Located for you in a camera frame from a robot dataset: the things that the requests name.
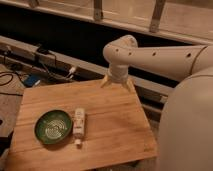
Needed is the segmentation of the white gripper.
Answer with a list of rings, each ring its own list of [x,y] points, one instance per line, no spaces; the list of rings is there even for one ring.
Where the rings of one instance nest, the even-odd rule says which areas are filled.
[[[110,64],[107,75],[101,81],[101,88],[109,86],[112,82],[123,83],[122,86],[129,92],[132,92],[134,85],[132,81],[128,79],[128,66],[127,65],[115,65]]]

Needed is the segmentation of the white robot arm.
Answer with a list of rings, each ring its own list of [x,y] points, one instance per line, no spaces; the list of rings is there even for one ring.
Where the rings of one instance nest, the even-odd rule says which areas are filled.
[[[103,47],[105,82],[128,84],[128,69],[176,84],[164,104],[156,171],[213,171],[213,45],[140,47],[132,35]]]

